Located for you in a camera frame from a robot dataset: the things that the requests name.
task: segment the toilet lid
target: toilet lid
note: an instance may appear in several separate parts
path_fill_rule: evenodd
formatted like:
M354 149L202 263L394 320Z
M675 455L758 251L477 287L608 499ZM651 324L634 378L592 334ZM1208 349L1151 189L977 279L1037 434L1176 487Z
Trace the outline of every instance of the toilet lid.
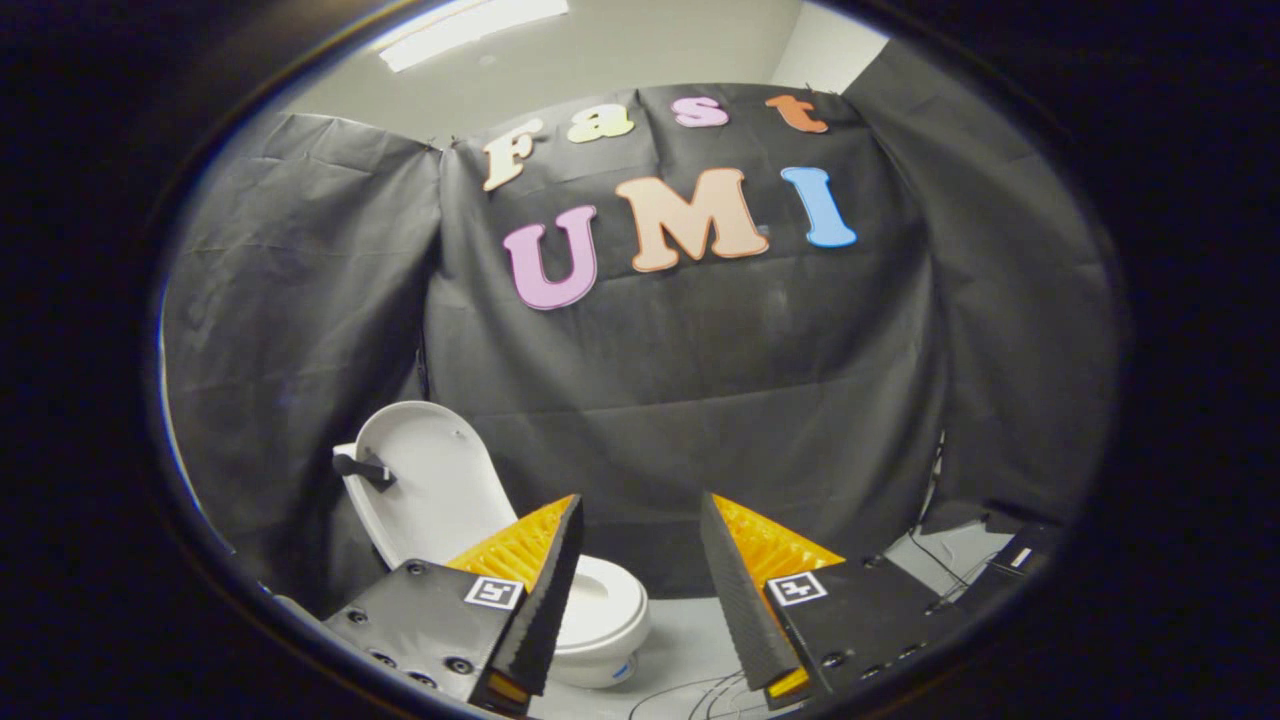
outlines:
M635 575L607 560L580 556L556 653L608 643L627 632L645 606L644 587Z
M380 493L358 475L344 482L390 568L410 557L448 562L516 521L484 442L452 410L424 401L383 407L356 438L356 460L370 455L396 484Z

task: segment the black backdrop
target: black backdrop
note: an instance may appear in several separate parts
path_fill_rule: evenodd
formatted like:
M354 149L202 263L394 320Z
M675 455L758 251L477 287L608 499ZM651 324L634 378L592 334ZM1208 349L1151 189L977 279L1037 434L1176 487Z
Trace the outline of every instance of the black backdrop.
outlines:
M783 122L767 101L786 94L827 131ZM678 124L672 104L700 96L728 123ZM566 140L609 102L628 132ZM531 119L521 174L484 190L484 147ZM1032 137L897 41L842 96L621 90L443 150L333 118L256 124L175 233L168 400L210 521L317 615L376 577L330 448L406 397L420 338L416 397L475 425L517 514L582 493L585 551L658 598L712 594L687 552L703 491L845 556L883 551L919 514L941 428L929 529L1066 523L1085 493L1125 336L1108 238ZM829 176L855 242L805 240L788 167ZM710 168L744 174L767 250L637 273L641 228L614 187L658 177L687 199ZM594 284L535 310L500 238L581 206ZM543 238L545 277L586 272L568 249Z
M1216 5L924 5L919 17L1016 78L1071 132L1070 164L1130 278L1139 352L1107 489L1055 600L1011 618L1002 644L896 715L1260 715L1249 682L1261 679L1248 641L1257 635L1245 630L1263 626L1248 602L1261 584L1230 559L1254 556L1251 534L1268 527L1254 460L1261 392L1245 389L1265 387L1249 384L1262 355L1244 351L1258 348L1251 309L1263 306L1267 251L1256 238L1274 234L1261 152L1275 81L1261 38L1271 31ZM58 459L60 474L12 484L5 502L27 520L5 524L18 600L6 619L22 648L8 698L36 715L371 714L230 614L136 484L151 465L129 380L154 266L136 243L141 220L201 129L183 120L210 117L260 79L246 67L300 51L329 17L298 15L310 20L291 26L296 45L251 44L198 96L175 95L184 104L151 142L122 138L180 74L197 72L186 59L209 53L246 12L41 4L6 26L5 74L26 140L10 146L26 200L10 266L32 281L15 286L23 314L12 329L19 347L45 334L59 351L20 354L14 389L19 411L51 430L23 442L22 459Z

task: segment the cable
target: cable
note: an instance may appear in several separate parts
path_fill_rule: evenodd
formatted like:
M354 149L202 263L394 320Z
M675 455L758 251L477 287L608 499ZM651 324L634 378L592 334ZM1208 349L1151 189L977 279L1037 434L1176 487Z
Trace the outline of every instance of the cable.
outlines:
M988 565L991 562L991 559L995 557L995 556L997 556L997 555L1000 555L998 550L996 552L992 552L992 553L987 555L982 560L979 560L973 568L969 568L969 570L965 571L965 574L963 575L964 579L965 579L965 582L972 582L969 577L973 575L974 573L977 573L978 570L980 570L983 568L983 565ZM948 589L947 592L942 593L942 600L950 601L951 596L955 594L955 592L959 591L959 589L960 589L959 584L951 585L951 589Z
M737 682L742 680L742 679L744 678L740 676L740 678L735 679L732 683L724 685L721 689L721 692L717 693L716 697L713 697L712 701L707 703L707 712L705 712L705 717L703 720L712 720L712 708L716 707L716 701L718 701L719 698L724 697L724 693L727 693L730 689L732 689L733 685L736 685ZM689 720L694 720L694 714L692 712L689 714Z
M916 529L919 529L919 525L916 525L915 528L911 528L911 529L910 529L910 530L909 530L909 532L906 533L906 537L908 537L908 538L909 538L909 539L911 541L911 544L914 544L915 547L920 548L920 551L922 551L922 552L924 552L925 555L928 555L929 557L932 557L932 559L933 559L933 561L938 564L938 568L942 568L943 570L946 570L946 571L947 571L947 575L951 575L952 578L955 578L955 580L956 580L957 583L960 583L961 585L964 585L964 587L966 587L966 588L968 588L968 587L969 587L969 583L964 582L964 578L961 578L960 575L956 575L956 574L955 574L954 571L951 571L951 568L947 568L947 564L946 564L946 562L943 562L943 561L938 560L938 556L937 556L937 555L933 555L932 552L929 552L928 550L925 550L925 547L924 547L923 544L920 544L920 543L915 542L915 530L916 530Z
M740 673L741 673L741 670L739 670L737 673L733 673L732 675L722 678L721 682L718 682L714 685L712 685L712 689L709 689L705 693L703 693L703 697L698 698L698 702L694 705L694 708L689 711L687 720L694 720L694 715L698 714L698 708L703 705L703 701L705 701L708 697L710 697L710 694L713 692L716 692L717 688L719 688L721 685L724 685L724 683L728 683L727 685L724 685L724 689L721 691L721 694L724 694L726 692L728 692L730 688L732 688L733 685L736 685L737 684L737 678L739 678ZM707 716L708 717L710 717L710 715L712 715L712 706L716 705L716 700L712 700L707 705Z
M627 714L627 720L634 720L634 717L636 715L636 710L640 710L641 705L649 702L650 700L653 700L653 698L655 698L658 696L667 694L669 692L676 692L676 691L682 689L682 688L691 688L694 685L700 685L703 683L710 683L712 680L719 680L721 683L723 683L724 680L727 680L727 679L730 679L730 678L732 678L735 675L741 675L741 674L742 674L742 671L739 670L739 671L731 673L728 675L723 675L723 676L718 676L718 678L705 678L705 679L701 679L701 680L694 680L692 683L685 683L682 685L676 685L673 688L667 688L664 691L658 691L658 692L655 692L655 693L653 693L653 694L650 694L648 697L641 698L640 702L632 705L631 706L631 712Z

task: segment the white toilet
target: white toilet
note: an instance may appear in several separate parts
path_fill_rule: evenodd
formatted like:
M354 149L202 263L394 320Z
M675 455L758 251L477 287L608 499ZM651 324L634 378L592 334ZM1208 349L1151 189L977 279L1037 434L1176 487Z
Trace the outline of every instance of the white toilet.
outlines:
M517 520L480 436L433 402L388 405L334 455L375 455L397 478L379 492L360 475L343 480L374 546L390 568L416 557L448 562ZM582 555L561 621L550 678L605 688L631 676L649 634L649 597L636 578Z

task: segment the screw hole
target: screw hole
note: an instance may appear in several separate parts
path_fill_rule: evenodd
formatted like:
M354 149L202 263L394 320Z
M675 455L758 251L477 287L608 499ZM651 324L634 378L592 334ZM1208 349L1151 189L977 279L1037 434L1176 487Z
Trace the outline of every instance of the screw hole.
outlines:
M383 665L387 665L388 667L396 667L396 661L392 660L392 657L385 652L378 652L376 650L370 650L369 655L372 655L374 660L381 662Z
M436 684L435 684L435 680L433 680L433 679L431 679L431 678L430 678L429 675L424 675L422 673L417 673L417 671L415 671L415 670L410 670L410 671L407 673L407 675L408 675L410 678L413 678L413 679L415 679L415 680L417 680L419 683L422 683L422 684L424 684L424 685L426 685L426 687L430 687L430 688L439 688L439 687L440 687L440 685L436 685Z
M471 661L465 657L445 657L444 666L458 675L470 675L471 670L475 669L475 666L471 665Z

